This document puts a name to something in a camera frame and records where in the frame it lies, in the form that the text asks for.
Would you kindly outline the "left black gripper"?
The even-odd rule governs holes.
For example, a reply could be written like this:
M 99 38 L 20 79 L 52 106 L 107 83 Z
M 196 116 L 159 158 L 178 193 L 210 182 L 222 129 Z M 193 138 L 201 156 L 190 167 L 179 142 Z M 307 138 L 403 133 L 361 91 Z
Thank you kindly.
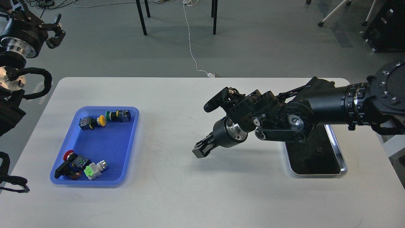
M 53 23 L 43 23 L 41 19 L 30 12 L 24 0 L 1 0 L 1 17 L 6 18 L 8 24 L 1 33 L 1 46 L 11 50 L 10 46 L 22 48 L 20 52 L 25 58 L 36 58 L 44 43 L 51 49 L 58 47 L 66 33 L 62 30 L 57 14 Z M 49 31 L 55 33 L 48 38 Z

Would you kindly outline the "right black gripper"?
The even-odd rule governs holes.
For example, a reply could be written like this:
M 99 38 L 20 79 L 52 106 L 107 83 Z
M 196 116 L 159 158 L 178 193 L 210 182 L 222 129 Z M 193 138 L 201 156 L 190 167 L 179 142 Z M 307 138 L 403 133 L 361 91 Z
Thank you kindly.
M 230 148 L 247 140 L 248 133 L 243 131 L 230 117 L 218 120 L 212 133 L 198 141 L 192 152 L 197 158 L 207 157 L 218 146 Z

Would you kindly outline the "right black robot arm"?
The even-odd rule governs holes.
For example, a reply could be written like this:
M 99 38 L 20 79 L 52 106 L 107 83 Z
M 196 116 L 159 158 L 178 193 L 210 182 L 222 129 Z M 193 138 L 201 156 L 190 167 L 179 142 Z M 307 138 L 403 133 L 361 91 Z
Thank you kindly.
M 335 87 L 313 77 L 307 84 L 274 95 L 258 90 L 245 95 L 224 87 L 204 111 L 222 108 L 226 116 L 194 146 L 204 158 L 218 146 L 243 143 L 249 132 L 260 140 L 305 143 L 319 124 L 347 124 L 350 131 L 368 125 L 380 135 L 404 134 L 404 61 L 389 62 L 366 82 Z

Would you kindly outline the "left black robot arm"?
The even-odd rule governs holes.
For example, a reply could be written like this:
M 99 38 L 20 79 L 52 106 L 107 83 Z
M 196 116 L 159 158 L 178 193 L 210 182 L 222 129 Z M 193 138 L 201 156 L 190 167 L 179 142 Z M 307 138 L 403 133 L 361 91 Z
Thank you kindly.
M 26 67 L 28 58 L 36 58 L 43 44 L 51 49 L 58 47 L 66 33 L 60 24 L 61 15 L 52 23 L 44 23 L 33 14 L 23 0 L 2 0 L 1 17 L 8 21 L 1 32 L 1 135 L 15 128 L 26 115 L 19 108 L 23 99 L 32 100 L 48 94 L 52 88 L 49 71 Z M 44 88 L 40 92 L 25 94 L 25 75 L 36 74 L 44 77 Z

